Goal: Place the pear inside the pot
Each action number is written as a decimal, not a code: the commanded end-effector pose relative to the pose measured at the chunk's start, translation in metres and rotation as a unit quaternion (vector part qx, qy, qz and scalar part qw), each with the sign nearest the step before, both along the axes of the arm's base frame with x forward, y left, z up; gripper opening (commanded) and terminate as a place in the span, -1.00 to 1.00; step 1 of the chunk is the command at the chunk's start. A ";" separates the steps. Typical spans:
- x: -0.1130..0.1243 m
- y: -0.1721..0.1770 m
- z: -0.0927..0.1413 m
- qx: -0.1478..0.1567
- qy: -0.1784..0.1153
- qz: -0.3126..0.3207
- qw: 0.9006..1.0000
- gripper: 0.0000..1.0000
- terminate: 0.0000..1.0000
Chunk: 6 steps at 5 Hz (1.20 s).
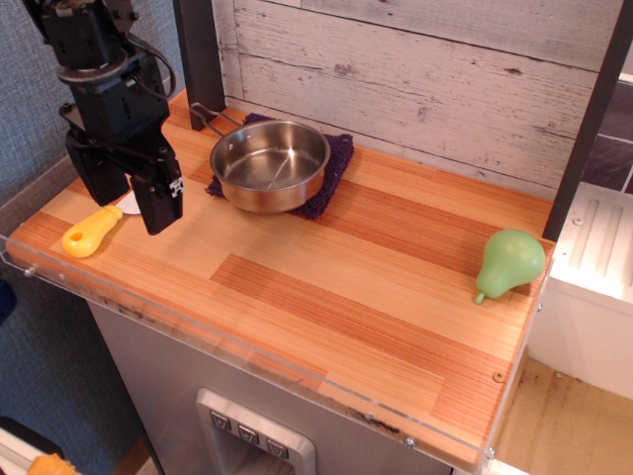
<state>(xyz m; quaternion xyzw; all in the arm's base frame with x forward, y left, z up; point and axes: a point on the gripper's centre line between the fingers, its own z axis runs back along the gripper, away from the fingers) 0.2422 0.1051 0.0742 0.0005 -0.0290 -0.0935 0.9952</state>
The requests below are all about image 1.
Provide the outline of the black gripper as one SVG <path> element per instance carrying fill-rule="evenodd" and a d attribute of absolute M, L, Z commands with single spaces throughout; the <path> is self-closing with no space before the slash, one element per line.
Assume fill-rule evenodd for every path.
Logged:
<path fill-rule="evenodd" d="M 68 123 L 65 146 L 79 177 L 99 206 L 130 191 L 131 179 L 144 225 L 160 234 L 183 216 L 183 180 L 175 152 L 162 133 L 169 116 L 159 87 L 118 85 L 75 101 L 59 115 Z"/>

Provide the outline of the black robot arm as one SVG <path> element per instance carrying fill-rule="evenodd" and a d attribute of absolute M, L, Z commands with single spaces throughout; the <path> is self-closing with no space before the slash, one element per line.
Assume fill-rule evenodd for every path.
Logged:
<path fill-rule="evenodd" d="M 162 133 L 173 85 L 164 55 L 131 31 L 129 1 L 28 1 L 26 9 L 72 93 L 60 116 L 65 145 L 100 206 L 134 192 L 146 230 L 157 235 L 183 215 L 183 179 Z"/>

